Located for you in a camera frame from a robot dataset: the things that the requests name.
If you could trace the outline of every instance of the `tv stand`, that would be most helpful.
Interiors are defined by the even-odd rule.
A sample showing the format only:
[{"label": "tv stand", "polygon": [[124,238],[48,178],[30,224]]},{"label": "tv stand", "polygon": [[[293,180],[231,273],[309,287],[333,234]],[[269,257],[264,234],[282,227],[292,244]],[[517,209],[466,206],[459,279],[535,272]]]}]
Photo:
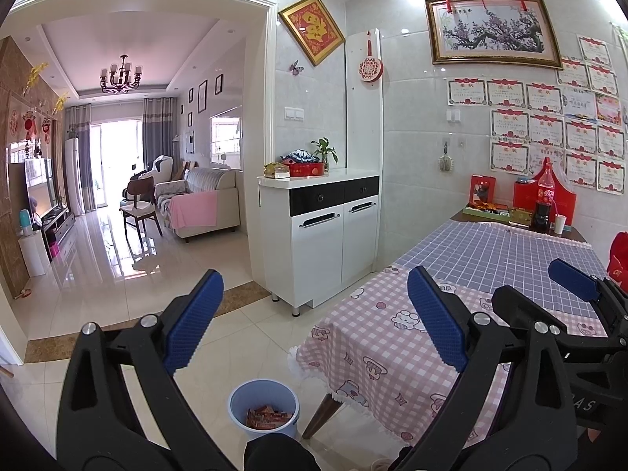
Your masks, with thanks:
[{"label": "tv stand", "polygon": [[51,262],[53,258],[50,254],[51,243],[60,243],[74,226],[74,222],[74,213],[67,207],[56,207],[42,218],[43,242]]}]

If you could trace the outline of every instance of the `potted plant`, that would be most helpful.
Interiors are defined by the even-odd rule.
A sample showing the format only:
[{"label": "potted plant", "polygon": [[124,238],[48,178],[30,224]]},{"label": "potted plant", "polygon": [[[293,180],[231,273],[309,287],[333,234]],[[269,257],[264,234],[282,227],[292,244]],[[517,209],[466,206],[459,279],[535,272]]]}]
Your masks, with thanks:
[{"label": "potted plant", "polygon": [[325,137],[322,137],[318,141],[312,140],[312,143],[316,145],[316,150],[314,152],[314,155],[318,155],[318,154],[321,155],[323,159],[323,163],[325,164],[325,171],[328,172],[329,162],[327,160],[327,155],[331,154],[332,157],[334,158],[334,161],[338,163],[338,155],[336,154],[336,149],[334,149],[334,147],[329,146],[329,139]]}]

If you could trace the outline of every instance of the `tiled floor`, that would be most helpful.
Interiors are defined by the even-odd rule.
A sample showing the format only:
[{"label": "tiled floor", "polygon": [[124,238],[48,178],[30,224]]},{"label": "tiled floor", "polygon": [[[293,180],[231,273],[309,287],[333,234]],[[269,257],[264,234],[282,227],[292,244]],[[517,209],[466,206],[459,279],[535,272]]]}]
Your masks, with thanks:
[{"label": "tiled floor", "polygon": [[[311,327],[346,297],[352,286],[315,310],[291,316],[284,302],[261,299],[212,321],[190,365],[175,380],[206,431],[231,461],[242,469],[246,438],[228,417],[226,402],[238,384],[269,377],[288,384],[301,404],[299,432],[303,432],[326,393],[318,379],[299,380],[288,369],[288,350],[301,343]],[[11,367],[14,379],[0,377],[16,410],[42,444],[55,453],[56,421],[62,381],[68,360]],[[138,416],[149,439],[164,445],[143,398],[134,369],[124,376]],[[367,470],[377,458],[394,458],[403,444],[391,438],[378,422],[342,407],[304,445],[323,471]]]},{"label": "tiled floor", "polygon": [[163,310],[173,297],[187,294],[208,268],[223,275],[225,289],[252,280],[247,237],[220,231],[189,243],[146,222],[142,245],[134,228],[124,236],[115,208],[77,218],[45,276],[32,278],[33,293],[12,303],[30,340],[65,335],[85,322],[101,326]]}]

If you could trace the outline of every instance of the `metal screw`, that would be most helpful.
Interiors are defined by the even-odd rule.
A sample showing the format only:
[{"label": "metal screw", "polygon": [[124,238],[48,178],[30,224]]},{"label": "metal screw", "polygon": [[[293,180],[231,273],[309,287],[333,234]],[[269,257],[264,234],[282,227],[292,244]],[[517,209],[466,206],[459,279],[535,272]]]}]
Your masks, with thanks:
[{"label": "metal screw", "polygon": [[474,314],[473,320],[478,326],[488,326],[491,323],[491,317],[482,311]]},{"label": "metal screw", "polygon": [[81,328],[84,335],[91,335],[96,330],[96,322],[88,322]]},{"label": "metal screw", "polygon": [[157,324],[157,316],[150,314],[142,317],[142,320],[139,321],[144,328],[152,328],[155,324]]},{"label": "metal screw", "polygon": [[535,330],[541,334],[545,334],[548,332],[549,328],[545,322],[541,322],[540,320],[535,322]]}]

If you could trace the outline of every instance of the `gold picture frame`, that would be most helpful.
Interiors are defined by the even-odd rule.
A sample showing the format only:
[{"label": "gold picture frame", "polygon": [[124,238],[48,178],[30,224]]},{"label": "gold picture frame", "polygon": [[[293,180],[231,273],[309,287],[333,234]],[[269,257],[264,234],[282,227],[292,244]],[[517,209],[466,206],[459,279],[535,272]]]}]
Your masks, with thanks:
[{"label": "gold picture frame", "polygon": [[321,0],[300,0],[283,9],[279,17],[314,66],[345,42],[344,35]]},{"label": "gold picture frame", "polygon": [[[433,63],[500,63],[562,70],[545,2],[523,1],[526,10],[522,0],[449,0],[452,12],[448,12],[446,0],[425,0]],[[495,28],[502,33],[495,34]]]}]

